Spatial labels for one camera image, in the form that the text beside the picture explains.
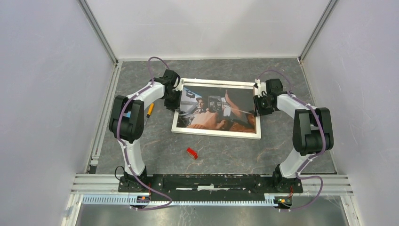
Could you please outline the orange handle screwdriver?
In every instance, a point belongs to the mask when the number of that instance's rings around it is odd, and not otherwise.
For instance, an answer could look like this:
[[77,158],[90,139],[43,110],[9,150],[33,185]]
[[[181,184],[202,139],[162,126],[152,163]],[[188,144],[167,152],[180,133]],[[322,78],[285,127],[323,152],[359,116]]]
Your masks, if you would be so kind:
[[150,116],[151,116],[151,114],[152,114],[152,112],[153,112],[154,106],[155,106],[154,103],[151,103],[151,104],[150,104],[150,106],[149,106],[149,108],[148,108],[148,111],[147,111],[147,114],[146,114],[146,117],[145,117],[144,125],[147,124],[147,122],[148,122],[148,120],[149,120],[149,118],[150,118]]

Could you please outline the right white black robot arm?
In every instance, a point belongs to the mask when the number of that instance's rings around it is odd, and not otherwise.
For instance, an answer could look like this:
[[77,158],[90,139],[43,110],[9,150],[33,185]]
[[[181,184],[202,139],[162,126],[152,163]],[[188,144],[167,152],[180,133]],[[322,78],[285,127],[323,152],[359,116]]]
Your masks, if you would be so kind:
[[293,150],[273,172],[272,187],[284,192],[303,178],[304,168],[334,145],[331,113],[327,108],[317,108],[283,89],[280,79],[265,82],[256,79],[253,97],[256,117],[283,111],[294,120]]

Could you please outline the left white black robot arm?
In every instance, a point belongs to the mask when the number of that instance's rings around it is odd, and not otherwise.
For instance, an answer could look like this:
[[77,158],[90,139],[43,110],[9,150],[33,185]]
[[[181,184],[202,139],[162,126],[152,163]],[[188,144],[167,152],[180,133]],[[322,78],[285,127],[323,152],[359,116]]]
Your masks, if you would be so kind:
[[137,192],[148,186],[146,166],[142,159],[140,137],[144,132],[145,110],[156,100],[164,101],[166,109],[178,111],[183,91],[183,80],[173,70],[152,78],[142,89],[128,96],[116,96],[109,120],[113,133],[123,152],[124,179]]

